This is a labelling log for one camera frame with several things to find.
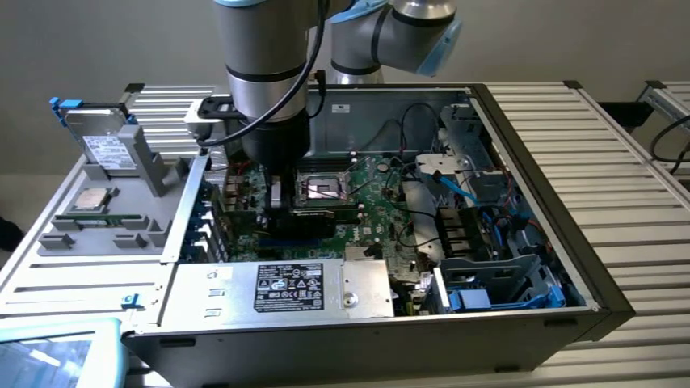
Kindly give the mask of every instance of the small circuit board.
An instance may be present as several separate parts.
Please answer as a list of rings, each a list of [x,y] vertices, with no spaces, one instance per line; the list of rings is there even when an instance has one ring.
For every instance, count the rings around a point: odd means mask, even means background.
[[[273,241],[271,236],[257,227],[267,192],[261,167],[253,164],[241,176],[231,172],[229,184],[233,190],[227,191],[227,198],[234,198],[233,203],[227,200],[227,215],[233,224],[231,261],[343,259],[348,248],[368,248],[380,243],[390,274],[400,280],[418,280],[416,250],[396,242],[396,236],[408,227],[410,217],[394,208],[384,195],[389,180],[390,200],[406,207],[404,198],[398,196],[401,176],[397,169],[390,168],[390,162],[389,158],[370,156],[349,171],[299,174],[301,205],[309,208],[346,206],[337,214],[342,214],[349,222],[338,224],[333,238],[287,241],[285,244]],[[402,234],[402,241],[414,244],[413,230]]]

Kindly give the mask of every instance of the warning label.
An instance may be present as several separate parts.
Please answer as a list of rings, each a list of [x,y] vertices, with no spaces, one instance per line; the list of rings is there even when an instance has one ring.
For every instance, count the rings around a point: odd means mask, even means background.
[[[115,136],[85,136],[87,147],[106,170],[134,170],[137,168],[127,147]]]
[[[261,265],[255,310],[259,313],[323,310],[323,265]]]

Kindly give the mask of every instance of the green circuit board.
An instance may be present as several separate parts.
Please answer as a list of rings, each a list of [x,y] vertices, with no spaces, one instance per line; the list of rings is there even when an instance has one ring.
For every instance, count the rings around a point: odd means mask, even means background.
[[[249,207],[231,212],[230,218],[234,225],[234,236],[231,246],[233,261],[267,261],[270,259],[343,259],[346,248],[370,247],[376,239],[384,247],[384,257],[389,265],[390,274],[400,280],[418,279],[418,271],[410,271],[412,262],[417,258],[413,248],[405,248],[396,243],[392,236],[390,225],[396,227],[396,232],[406,228],[410,217],[406,212],[396,209],[382,194],[386,180],[390,176],[389,187],[394,190],[393,201],[397,199],[401,176],[398,170],[393,168],[381,172],[377,168],[380,164],[390,165],[388,158],[376,156],[369,157],[352,171],[348,177],[348,192],[354,192],[345,199],[319,199],[309,200],[309,205],[330,206],[342,204],[365,204],[365,209],[354,210],[353,216],[362,213],[364,218],[358,225],[338,225],[337,235],[333,238],[318,240],[318,244],[310,246],[291,247],[265,247],[261,244],[263,235],[255,227],[257,215],[261,214],[266,195],[266,184],[263,183],[263,172],[261,167],[253,166],[243,173],[246,196],[254,196],[255,207]],[[409,233],[402,234],[402,241],[414,244],[414,237]]]

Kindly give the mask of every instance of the gray wall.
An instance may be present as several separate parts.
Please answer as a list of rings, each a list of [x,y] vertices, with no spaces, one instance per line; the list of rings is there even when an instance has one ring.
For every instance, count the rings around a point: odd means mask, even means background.
[[[690,79],[689,0],[458,0],[465,29],[437,81],[578,79],[632,99]],[[211,0],[0,4],[0,173],[62,173],[78,151],[49,98],[118,99],[130,82],[225,83]],[[329,63],[329,47],[321,66]],[[389,82],[424,81],[386,71]]]

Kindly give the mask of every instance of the tablet screen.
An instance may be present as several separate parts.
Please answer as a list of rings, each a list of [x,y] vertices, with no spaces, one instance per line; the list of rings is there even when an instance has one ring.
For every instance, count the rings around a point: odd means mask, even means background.
[[[0,343],[0,386],[77,387],[93,334]]]

